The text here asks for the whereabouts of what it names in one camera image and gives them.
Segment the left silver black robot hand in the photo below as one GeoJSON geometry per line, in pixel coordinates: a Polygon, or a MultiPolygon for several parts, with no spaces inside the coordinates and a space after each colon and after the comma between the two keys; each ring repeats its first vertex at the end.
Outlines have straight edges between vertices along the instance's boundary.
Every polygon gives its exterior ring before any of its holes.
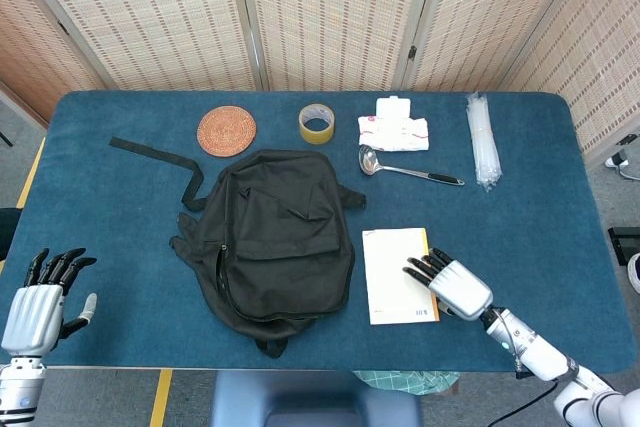
{"type": "Polygon", "coordinates": [[[10,356],[41,358],[91,323],[98,302],[95,293],[87,296],[80,314],[64,319],[66,298],[79,273],[97,262],[85,252],[80,247],[50,256],[45,248],[31,260],[13,297],[0,342],[10,356]]]}

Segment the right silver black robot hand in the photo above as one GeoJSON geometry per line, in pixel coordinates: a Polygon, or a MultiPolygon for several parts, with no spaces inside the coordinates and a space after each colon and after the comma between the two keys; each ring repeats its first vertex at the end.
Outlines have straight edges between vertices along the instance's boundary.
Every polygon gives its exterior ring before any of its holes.
{"type": "Polygon", "coordinates": [[[402,271],[428,289],[446,312],[466,321],[478,320],[493,304],[487,284],[438,248],[420,258],[408,257],[402,271]]]}

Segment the black fabric backpack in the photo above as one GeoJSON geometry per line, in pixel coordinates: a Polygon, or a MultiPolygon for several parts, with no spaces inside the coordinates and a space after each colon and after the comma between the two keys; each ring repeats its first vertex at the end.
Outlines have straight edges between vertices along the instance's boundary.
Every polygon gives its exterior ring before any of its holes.
{"type": "Polygon", "coordinates": [[[345,212],[366,197],[339,183],[326,155],[258,150],[200,198],[196,161],[118,137],[109,144],[191,171],[169,244],[211,312],[264,355],[279,358],[291,337],[345,306],[355,265],[345,212]]]}

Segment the blue felt table cover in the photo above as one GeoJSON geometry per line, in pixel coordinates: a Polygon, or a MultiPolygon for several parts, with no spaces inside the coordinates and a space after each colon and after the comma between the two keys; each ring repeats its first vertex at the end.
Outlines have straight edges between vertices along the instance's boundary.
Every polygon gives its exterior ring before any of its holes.
{"type": "MultiPolygon", "coordinates": [[[[222,105],[249,111],[253,150],[306,148],[300,110],[336,116],[321,147],[345,186],[367,204],[346,214],[355,246],[365,230],[423,227],[430,245],[459,260],[555,347],[606,374],[638,355],[570,110],[549,93],[494,92],[490,119],[502,176],[485,190],[475,166],[462,93],[413,92],[411,113],[429,124],[425,152],[385,153],[386,170],[358,166],[359,117],[374,92],[78,91],[58,103],[39,166],[0,273],[0,339],[11,301],[44,248],[84,248],[83,269],[65,302],[76,317],[98,296],[91,323],[58,344],[49,366],[313,370],[509,371],[509,354],[479,322],[374,326],[365,270],[354,266],[339,312],[291,339],[271,359],[209,310],[193,270],[170,247],[183,211],[188,170],[114,148],[114,137],[195,160],[208,194],[226,161],[207,155],[196,130],[222,105]]],[[[8,357],[0,349],[0,365],[8,357]]]]}

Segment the green patterned bag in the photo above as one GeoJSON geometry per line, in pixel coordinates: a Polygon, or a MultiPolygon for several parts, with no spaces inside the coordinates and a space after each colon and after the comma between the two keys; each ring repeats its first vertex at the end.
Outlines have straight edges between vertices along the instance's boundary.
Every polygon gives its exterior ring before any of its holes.
{"type": "Polygon", "coordinates": [[[353,371],[357,379],[372,388],[399,391],[415,396],[443,393],[461,374],[451,371],[353,371]]]}

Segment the stack of plastic cups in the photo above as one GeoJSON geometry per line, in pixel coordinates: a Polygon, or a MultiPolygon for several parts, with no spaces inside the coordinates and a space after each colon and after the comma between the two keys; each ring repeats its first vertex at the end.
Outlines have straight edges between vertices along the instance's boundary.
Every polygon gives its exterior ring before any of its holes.
{"type": "Polygon", "coordinates": [[[476,182],[489,192],[502,176],[502,168],[489,115],[488,98],[479,92],[467,96],[467,119],[474,156],[476,182]]]}

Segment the white wet wipes pack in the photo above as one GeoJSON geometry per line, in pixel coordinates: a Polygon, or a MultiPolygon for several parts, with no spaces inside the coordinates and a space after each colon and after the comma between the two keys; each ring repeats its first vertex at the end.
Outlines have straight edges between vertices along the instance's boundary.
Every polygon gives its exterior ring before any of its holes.
{"type": "Polygon", "coordinates": [[[358,118],[359,144],[377,151],[428,151],[428,122],[411,117],[411,100],[390,95],[376,99],[375,113],[358,118]]]}

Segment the black flat device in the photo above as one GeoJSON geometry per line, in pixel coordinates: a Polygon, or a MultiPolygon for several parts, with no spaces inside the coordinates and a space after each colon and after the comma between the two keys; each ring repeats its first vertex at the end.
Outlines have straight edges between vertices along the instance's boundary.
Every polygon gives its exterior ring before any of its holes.
{"type": "Polygon", "coordinates": [[[640,253],[640,227],[611,227],[608,235],[619,265],[627,265],[640,253]]]}

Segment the dark blue robot torso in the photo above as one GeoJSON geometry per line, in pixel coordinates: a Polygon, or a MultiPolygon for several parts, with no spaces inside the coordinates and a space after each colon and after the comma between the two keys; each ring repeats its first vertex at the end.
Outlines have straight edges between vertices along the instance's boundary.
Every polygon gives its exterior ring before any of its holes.
{"type": "Polygon", "coordinates": [[[345,371],[222,370],[209,427],[423,427],[419,398],[345,371]]]}

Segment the yellow packing tape roll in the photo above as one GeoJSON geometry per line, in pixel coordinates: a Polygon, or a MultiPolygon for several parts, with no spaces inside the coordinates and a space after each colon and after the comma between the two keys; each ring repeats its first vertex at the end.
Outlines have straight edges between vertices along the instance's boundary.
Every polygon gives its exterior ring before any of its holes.
{"type": "Polygon", "coordinates": [[[334,135],[335,122],[334,112],[320,103],[306,105],[298,114],[299,133],[312,145],[329,142],[334,135]]]}

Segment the round woven rattan coaster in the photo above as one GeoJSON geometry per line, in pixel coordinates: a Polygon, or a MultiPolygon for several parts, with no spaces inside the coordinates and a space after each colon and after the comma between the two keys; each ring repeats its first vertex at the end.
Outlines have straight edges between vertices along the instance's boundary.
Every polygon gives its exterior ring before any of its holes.
{"type": "Polygon", "coordinates": [[[232,157],[246,150],[256,134],[256,122],[247,110],[225,105],[202,117],[196,138],[206,153],[215,157],[232,157]]]}

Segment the woven bamboo folding screen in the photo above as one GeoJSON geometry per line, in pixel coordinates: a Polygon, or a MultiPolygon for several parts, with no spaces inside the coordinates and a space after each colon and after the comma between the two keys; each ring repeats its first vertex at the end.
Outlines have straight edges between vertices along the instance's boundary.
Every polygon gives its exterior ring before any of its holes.
{"type": "Polygon", "coordinates": [[[0,93],[540,91],[580,150],[640,138],[640,0],[0,0],[0,93]]]}

